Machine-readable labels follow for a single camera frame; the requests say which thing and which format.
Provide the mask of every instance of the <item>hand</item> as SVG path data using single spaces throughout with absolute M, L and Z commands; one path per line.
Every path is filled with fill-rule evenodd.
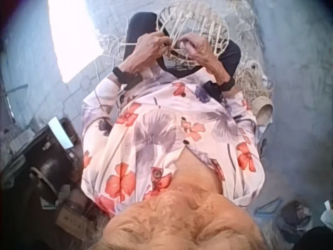
M 230 80 L 229 74 L 224 69 L 222 63 L 213 53 L 208 40 L 193 33 L 185 34 L 180 39 L 183 42 L 189 56 L 206 67 L 208 73 L 213 74 L 218 85 L 222 85 Z
M 201 66 L 209 68 L 211 64 L 217 61 L 213 49 L 206 38 L 188 33 L 181 36 L 179 42 L 183 42 L 190 58 L 197 61 Z
M 161 57 L 171 46 L 171 39 L 163 32 L 144 34 L 139 37 L 135 49 L 131 55 L 136 62 L 136 71 L 151 67 L 156 59 Z

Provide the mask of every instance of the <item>basket weaving material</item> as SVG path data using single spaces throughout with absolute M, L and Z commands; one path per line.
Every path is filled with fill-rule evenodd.
M 180 2 L 164 8 L 158 15 L 158 31 L 166 29 L 172 40 L 171 49 L 166 55 L 187 68 L 198 63 L 188 58 L 188 52 L 180 47 L 179 38 L 192 32 L 208 39 L 214 55 L 219 57 L 229 44 L 229 29 L 225 20 L 212 8 L 202 2 Z

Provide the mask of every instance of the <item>stone floor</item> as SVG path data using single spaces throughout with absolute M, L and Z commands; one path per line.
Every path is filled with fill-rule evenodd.
M 223 12 L 226 1 L 207 0 Z M 249 211 L 278 196 L 298 198 L 314 212 L 316 223 L 323 202 L 332 192 L 332 14 L 315 0 L 249 0 L 258 14 L 264 45 L 264 68 L 274 81 L 274 123 L 266 133 L 263 163 L 266 183 Z M 86 0 L 101 34 L 113 33 L 114 23 L 138 11 L 158 12 L 170 1 Z M 46 0 L 29 0 L 17 10 L 3 32 L 1 66 L 17 124 L 44 126 L 67 116 L 81 132 L 81 102 L 98 83 L 93 63 L 68 84 L 57 67 Z M 101 58 L 100 77 L 110 72 Z

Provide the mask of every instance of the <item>white object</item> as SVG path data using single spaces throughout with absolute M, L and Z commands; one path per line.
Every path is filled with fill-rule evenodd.
M 321 221 L 325 226 L 333 230 L 333 210 L 331 208 L 329 201 L 325 201 L 324 205 L 326 210 L 323 212 L 321 216 Z
M 57 138 L 58 142 L 64 149 L 69 149 L 73 147 L 73 143 L 67 136 L 57 117 L 52 118 L 48 125 L 52 130 L 54 136 Z

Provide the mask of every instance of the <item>red flower print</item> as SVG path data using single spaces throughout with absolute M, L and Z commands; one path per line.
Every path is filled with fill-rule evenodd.
M 241 104 L 243 105 L 243 107 L 246 107 L 246 110 L 251 110 L 246 100 L 241 100 Z
M 113 217 L 115 215 L 113 200 L 106 198 L 104 195 L 101 195 L 100 197 L 96 195 L 94 197 L 94 200 L 96 205 L 103 211 L 107 212 L 110 217 Z
M 242 142 L 237 145 L 236 150 L 241 151 L 241 154 L 239 154 L 237 158 L 240 168 L 242 170 L 245 170 L 246 167 L 249 166 L 249 170 L 251 172 L 255 172 L 253 159 L 249 151 L 248 145 L 245 142 Z
M 183 84 L 182 82 L 176 82 L 176 83 L 172 83 L 172 86 L 177 87 L 177 89 L 173 92 L 174 96 L 181 96 L 181 97 L 185 97 L 185 84 Z
M 83 154 L 83 168 L 86 168 L 90 164 L 91 160 L 92 156 L 89 156 L 89 151 L 86 150 Z
M 125 200 L 125 194 L 130 196 L 135 189 L 135 174 L 129 171 L 127 174 L 128 165 L 120 163 L 116 165 L 116 172 L 119 176 L 110 176 L 105 187 L 105 192 L 111 198 L 120 197 L 120 202 Z
M 156 196 L 170 185 L 172 174 L 169 173 L 166 176 L 162 177 L 163 168 L 152 167 L 151 168 L 151 182 L 152 182 L 152 191 L 147 192 L 144 195 L 144 199 Z
M 124 124 L 126 123 L 126 127 L 130 127 L 135 122 L 136 118 L 138 117 L 138 114 L 135 114 L 134 111 L 140 107 L 140 103 L 132 103 L 129 108 L 125 110 L 124 113 L 122 113 L 116 120 L 116 123 L 118 124 Z
M 213 164 L 213 167 L 214 167 L 214 171 L 218 177 L 218 179 L 220 181 L 225 181 L 225 178 L 224 178 L 224 174 L 223 174 L 223 171 L 222 171 L 222 168 L 220 166 L 220 164 L 218 163 L 218 161 L 216 159 L 210 159 L 210 161 L 212 162 Z
M 186 120 L 182 120 L 182 127 L 184 128 L 185 136 L 192 137 L 195 142 L 201 139 L 201 135 L 198 132 L 206 132 L 203 124 L 194 123 L 192 126 L 192 123 Z

